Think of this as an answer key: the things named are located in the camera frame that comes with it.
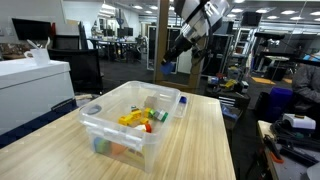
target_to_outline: toy block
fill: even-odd
[[[155,118],[164,122],[168,117],[168,113],[163,110],[157,110],[155,113]]]
[[[131,106],[131,112],[139,110],[137,106]]]
[[[133,116],[129,114],[127,116],[121,116],[118,120],[118,123],[124,126],[128,126],[129,124],[132,123],[132,121],[133,121]]]
[[[155,114],[156,112],[153,110],[153,109],[151,109],[150,110],[150,112],[149,112],[149,118],[153,118],[153,116],[154,116],[154,114]]]
[[[154,109],[156,106],[156,103],[157,103],[156,97],[148,96],[147,99],[144,101],[144,107],[150,107]]]
[[[156,112],[154,113],[154,116],[153,116],[153,117],[155,117],[156,119],[158,119],[159,115],[160,115],[160,112],[159,112],[159,111],[156,111]]]
[[[148,118],[142,118],[142,119],[140,120],[140,123],[141,123],[141,124],[148,124],[148,122],[149,122],[149,119],[148,119]]]
[[[133,121],[138,120],[141,118],[141,110],[132,111],[130,115],[132,116]]]
[[[112,155],[119,155],[122,152],[124,152],[127,149],[127,147],[121,145],[121,144],[117,144],[112,142],[111,143],[111,154]]]
[[[148,133],[151,133],[151,131],[152,131],[150,124],[142,124],[142,125],[135,127],[134,129],[138,129],[140,131],[148,132]]]
[[[151,108],[144,109],[143,117],[149,117],[149,112],[151,111]]]
[[[95,152],[101,153],[101,154],[107,153],[108,150],[110,149],[109,143],[110,143],[110,142],[107,141],[107,140],[104,140],[104,139],[102,139],[102,138],[100,138],[100,137],[96,137],[96,138],[93,140]]]

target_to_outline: person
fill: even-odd
[[[294,111],[314,119],[320,123],[320,67],[301,66],[292,80],[295,94]]]

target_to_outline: computer monitor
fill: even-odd
[[[242,15],[241,26],[258,27],[261,20],[261,13],[244,12]]]
[[[127,36],[133,36],[133,28],[125,27],[124,32]]]
[[[113,36],[114,35],[114,31],[112,31],[112,29],[107,29],[107,36]]]
[[[125,33],[124,29],[117,28],[117,32],[118,32],[118,37],[126,36],[126,33]]]
[[[19,40],[47,40],[50,36],[51,23],[12,18]]]

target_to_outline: ceiling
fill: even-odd
[[[132,11],[137,12],[139,15],[149,15],[149,16],[156,16],[158,10],[153,10],[150,8],[151,5],[157,6],[158,0],[105,0],[107,4],[113,5],[119,8],[127,8],[131,9]],[[243,12],[245,11],[256,11],[261,8],[274,8],[268,13],[263,14],[262,21],[264,22],[283,22],[283,23],[303,23],[303,24],[319,24],[320,21],[315,21],[314,19],[320,18],[320,15],[313,16],[310,15],[312,12],[320,11],[320,2],[315,0],[308,0],[305,1],[287,1],[287,0],[278,0],[278,1],[263,1],[263,0],[251,0],[245,1],[244,3],[232,3],[231,0],[228,0],[230,7],[234,5],[233,9],[242,9]],[[143,9],[138,10],[133,8],[132,6],[139,5]],[[291,15],[284,15],[281,12],[285,10],[293,10],[295,11],[294,14]],[[229,14],[236,15],[233,19],[240,19],[242,12],[240,13],[232,13]],[[169,10],[169,16],[176,16],[174,11]],[[269,16],[277,16],[277,19],[270,20],[267,19]],[[290,20],[292,17],[300,16],[304,19],[302,20]]]

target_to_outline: light wood tabletop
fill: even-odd
[[[264,135],[269,135],[271,138],[274,138],[274,135],[270,130],[270,126],[271,126],[271,123],[268,123],[268,122],[265,122],[265,121],[258,121],[259,135],[260,135],[260,139],[261,139],[262,143],[263,143]],[[269,155],[269,152],[270,152],[269,149],[265,148],[264,152],[265,152],[266,157],[267,157],[268,166],[269,166],[269,169],[270,169],[270,172],[271,172],[271,175],[272,175],[272,179],[274,179],[274,180],[279,179],[278,175],[276,173],[276,169],[275,169],[274,163],[272,161],[272,158]]]
[[[0,179],[235,179],[219,101],[188,97],[152,173],[94,153],[75,110],[0,149]]]

